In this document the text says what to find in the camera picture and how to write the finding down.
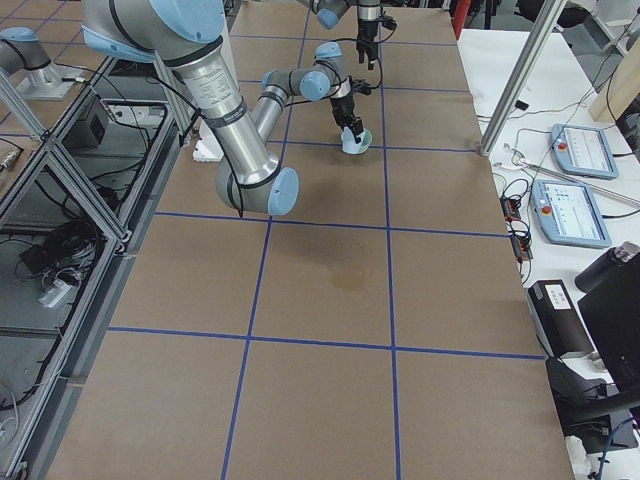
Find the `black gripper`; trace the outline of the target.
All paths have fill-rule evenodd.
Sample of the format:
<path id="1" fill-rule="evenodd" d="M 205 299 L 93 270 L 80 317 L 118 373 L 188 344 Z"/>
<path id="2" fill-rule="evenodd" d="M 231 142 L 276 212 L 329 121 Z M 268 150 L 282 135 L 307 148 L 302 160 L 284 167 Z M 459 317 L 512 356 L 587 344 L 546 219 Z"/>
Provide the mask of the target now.
<path id="1" fill-rule="evenodd" d="M 358 52 L 358 63 L 364 64 L 364 56 L 368 56 L 368 69 L 373 70 L 378 62 L 378 44 L 376 36 L 378 34 L 377 19 L 359 19 L 356 49 Z"/>
<path id="2" fill-rule="evenodd" d="M 355 114 L 355 102 L 352 95 L 330 98 L 332 115 L 340 128 L 345 128 L 345 141 L 357 142 L 363 139 L 362 120 Z"/>

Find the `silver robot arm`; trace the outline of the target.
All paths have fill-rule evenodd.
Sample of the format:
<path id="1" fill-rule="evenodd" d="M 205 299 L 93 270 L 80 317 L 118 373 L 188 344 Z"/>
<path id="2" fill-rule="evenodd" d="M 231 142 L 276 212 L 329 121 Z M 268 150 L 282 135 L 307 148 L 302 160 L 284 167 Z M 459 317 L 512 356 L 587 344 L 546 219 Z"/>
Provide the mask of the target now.
<path id="1" fill-rule="evenodd" d="M 160 59 L 180 76 L 223 152 L 218 195 L 239 213 L 281 216 L 295 206 L 298 174 L 266 147 L 291 98 L 330 101 L 345 153 L 361 154 L 371 143 L 354 112 L 352 79 L 336 42 L 318 46 L 309 68 L 267 73 L 250 110 L 223 58 L 222 2 L 86 1 L 83 12 L 84 39 L 92 49 L 135 62 Z"/>
<path id="2" fill-rule="evenodd" d="M 366 64 L 368 70 L 374 68 L 379 59 L 377 36 L 382 21 L 383 9 L 379 1 L 369 0 L 302 0 L 316 17 L 321 26 L 330 30 L 338 25 L 342 17 L 351 9 L 357 10 L 358 31 L 356 49 L 358 62 Z"/>

